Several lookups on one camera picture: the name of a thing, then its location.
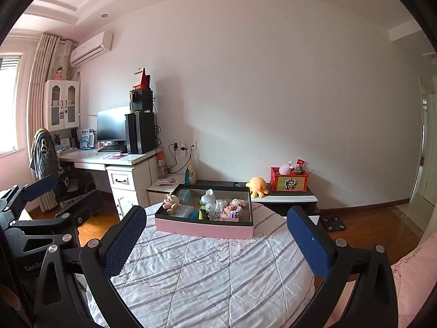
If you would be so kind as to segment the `white air conditioner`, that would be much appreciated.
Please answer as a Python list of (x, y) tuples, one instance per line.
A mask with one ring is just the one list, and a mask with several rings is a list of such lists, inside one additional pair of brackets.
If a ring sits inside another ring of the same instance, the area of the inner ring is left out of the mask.
[(71, 52), (71, 66), (77, 68), (86, 61), (110, 52), (112, 41), (113, 33), (110, 31), (104, 31), (78, 45), (78, 47)]

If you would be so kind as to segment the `black computer tower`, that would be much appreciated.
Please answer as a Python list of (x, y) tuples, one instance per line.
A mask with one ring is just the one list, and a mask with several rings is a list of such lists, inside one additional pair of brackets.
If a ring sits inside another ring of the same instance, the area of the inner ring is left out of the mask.
[(156, 149), (154, 113), (138, 111), (125, 115), (127, 152), (145, 154)]

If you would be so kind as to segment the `red toy crate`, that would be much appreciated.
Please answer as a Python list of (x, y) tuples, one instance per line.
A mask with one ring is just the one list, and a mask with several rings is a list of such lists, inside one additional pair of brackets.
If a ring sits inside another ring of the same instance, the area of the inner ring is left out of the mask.
[(280, 167), (270, 168), (270, 186), (273, 192), (306, 192), (309, 173), (305, 160), (297, 159)]

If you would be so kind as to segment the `pig doll figurine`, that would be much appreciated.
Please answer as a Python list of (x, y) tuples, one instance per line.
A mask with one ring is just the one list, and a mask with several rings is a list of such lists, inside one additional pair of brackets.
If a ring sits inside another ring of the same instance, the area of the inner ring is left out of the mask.
[(168, 215), (174, 215), (180, 207), (179, 198), (174, 194), (167, 194), (163, 201), (163, 208)]

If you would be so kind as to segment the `white glass door cabinet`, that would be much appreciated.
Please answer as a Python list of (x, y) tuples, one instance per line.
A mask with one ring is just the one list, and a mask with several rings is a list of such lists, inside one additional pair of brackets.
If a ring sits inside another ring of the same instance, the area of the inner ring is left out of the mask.
[(79, 127), (80, 82), (48, 80), (44, 89), (44, 126), (50, 132)]

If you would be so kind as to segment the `pink storage box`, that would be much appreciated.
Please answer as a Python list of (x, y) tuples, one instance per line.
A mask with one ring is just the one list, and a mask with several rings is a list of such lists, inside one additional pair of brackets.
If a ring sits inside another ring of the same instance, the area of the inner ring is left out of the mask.
[(253, 238), (254, 220), (246, 187), (180, 184), (156, 211), (158, 230), (205, 238)]

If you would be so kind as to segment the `yellow plush toy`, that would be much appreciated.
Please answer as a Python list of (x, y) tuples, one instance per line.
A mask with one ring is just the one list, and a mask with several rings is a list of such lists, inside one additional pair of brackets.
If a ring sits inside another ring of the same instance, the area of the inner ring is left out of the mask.
[(252, 198), (263, 198), (269, 193), (267, 182), (261, 177), (252, 177), (245, 186), (250, 190)]

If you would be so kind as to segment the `black office chair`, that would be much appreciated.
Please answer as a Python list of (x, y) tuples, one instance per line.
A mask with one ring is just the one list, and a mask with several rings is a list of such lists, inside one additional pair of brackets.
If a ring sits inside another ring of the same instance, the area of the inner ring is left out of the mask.
[(64, 169), (50, 132), (36, 131), (30, 151), (30, 165), (36, 179), (53, 176), (56, 186), (51, 191), (57, 204), (69, 203), (96, 189), (93, 177), (83, 169)]

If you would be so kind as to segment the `black computer monitor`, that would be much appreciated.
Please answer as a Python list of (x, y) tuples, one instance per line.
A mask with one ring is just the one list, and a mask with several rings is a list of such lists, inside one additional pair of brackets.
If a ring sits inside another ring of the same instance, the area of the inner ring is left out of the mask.
[(99, 111), (97, 113), (97, 141), (125, 141), (125, 115), (129, 112), (128, 106)]

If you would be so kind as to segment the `striped white bed quilt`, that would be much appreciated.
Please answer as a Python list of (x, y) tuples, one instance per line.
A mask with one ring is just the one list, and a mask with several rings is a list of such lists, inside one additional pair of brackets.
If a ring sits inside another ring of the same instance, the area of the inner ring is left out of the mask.
[(144, 327), (289, 327), (314, 276), (286, 221), (253, 206), (250, 240), (157, 229), (157, 206), (113, 286)]

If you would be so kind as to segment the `black speaker box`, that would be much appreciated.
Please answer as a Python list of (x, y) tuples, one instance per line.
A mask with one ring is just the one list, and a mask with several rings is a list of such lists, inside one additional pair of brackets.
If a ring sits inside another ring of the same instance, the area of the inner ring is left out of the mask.
[(153, 91), (150, 89), (135, 89), (130, 91), (130, 110), (133, 112), (153, 111)]

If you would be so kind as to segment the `white computer desk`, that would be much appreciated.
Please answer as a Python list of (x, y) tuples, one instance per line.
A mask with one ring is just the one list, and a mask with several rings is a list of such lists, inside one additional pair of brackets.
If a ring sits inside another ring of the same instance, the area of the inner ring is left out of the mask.
[(134, 205), (149, 207), (147, 189), (159, 177), (157, 154), (160, 147), (145, 154), (123, 155), (117, 152), (72, 150), (60, 155), (60, 160), (70, 162), (78, 169), (105, 172), (116, 204), (117, 213), (123, 218)]

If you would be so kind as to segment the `white door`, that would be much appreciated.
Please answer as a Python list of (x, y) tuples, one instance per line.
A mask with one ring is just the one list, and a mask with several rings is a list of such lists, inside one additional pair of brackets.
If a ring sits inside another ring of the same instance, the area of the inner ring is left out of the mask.
[(418, 167), (411, 198), (436, 206), (436, 94), (418, 78), (421, 128)]

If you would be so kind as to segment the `black bathroom scale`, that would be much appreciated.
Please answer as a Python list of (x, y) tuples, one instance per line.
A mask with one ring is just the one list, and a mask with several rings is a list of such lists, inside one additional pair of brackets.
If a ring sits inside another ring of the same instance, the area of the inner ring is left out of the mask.
[(346, 230), (347, 228), (343, 220), (341, 220), (340, 217), (338, 216), (321, 217), (320, 223), (323, 226), (323, 228), (328, 232), (343, 231)]

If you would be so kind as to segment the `white low side table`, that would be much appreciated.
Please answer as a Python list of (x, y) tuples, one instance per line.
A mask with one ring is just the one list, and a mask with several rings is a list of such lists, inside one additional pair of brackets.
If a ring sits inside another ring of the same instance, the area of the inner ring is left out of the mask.
[(184, 175), (173, 174), (167, 178), (157, 180), (147, 188), (148, 199), (151, 205), (163, 202), (179, 184), (184, 184)]

